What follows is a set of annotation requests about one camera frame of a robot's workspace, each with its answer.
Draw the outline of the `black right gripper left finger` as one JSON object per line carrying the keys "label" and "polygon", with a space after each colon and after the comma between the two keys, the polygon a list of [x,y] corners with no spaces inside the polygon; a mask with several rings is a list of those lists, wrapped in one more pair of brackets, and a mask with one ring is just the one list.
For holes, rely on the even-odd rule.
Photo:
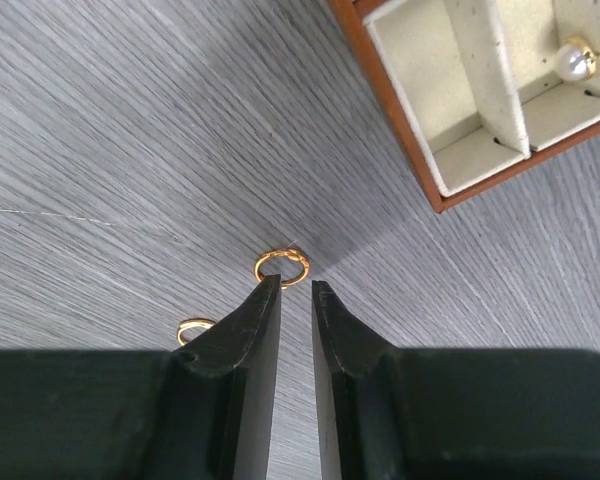
{"label": "black right gripper left finger", "polygon": [[173,351],[0,350],[0,479],[265,478],[281,297]]}

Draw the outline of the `pearl earrings in compartment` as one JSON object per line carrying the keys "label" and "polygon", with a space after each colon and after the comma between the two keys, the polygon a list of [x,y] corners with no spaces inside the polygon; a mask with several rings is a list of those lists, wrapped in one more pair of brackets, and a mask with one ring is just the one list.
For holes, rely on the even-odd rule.
{"label": "pearl earrings in compartment", "polygon": [[586,38],[573,35],[558,49],[554,71],[564,82],[586,81],[596,74],[599,57],[600,53]]}

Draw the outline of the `brown jewelry tray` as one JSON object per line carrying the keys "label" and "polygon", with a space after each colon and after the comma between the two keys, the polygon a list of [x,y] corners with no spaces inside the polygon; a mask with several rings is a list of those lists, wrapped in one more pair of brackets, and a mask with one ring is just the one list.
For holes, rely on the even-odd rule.
{"label": "brown jewelry tray", "polygon": [[431,207],[443,212],[600,134],[600,1],[334,1],[331,11]]}

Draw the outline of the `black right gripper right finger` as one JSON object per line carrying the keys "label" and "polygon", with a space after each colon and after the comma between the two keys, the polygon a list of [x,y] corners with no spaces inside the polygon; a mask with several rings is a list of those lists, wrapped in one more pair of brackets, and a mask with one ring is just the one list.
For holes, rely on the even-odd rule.
{"label": "black right gripper right finger", "polygon": [[600,353],[401,348],[312,285],[326,479],[600,479]]}

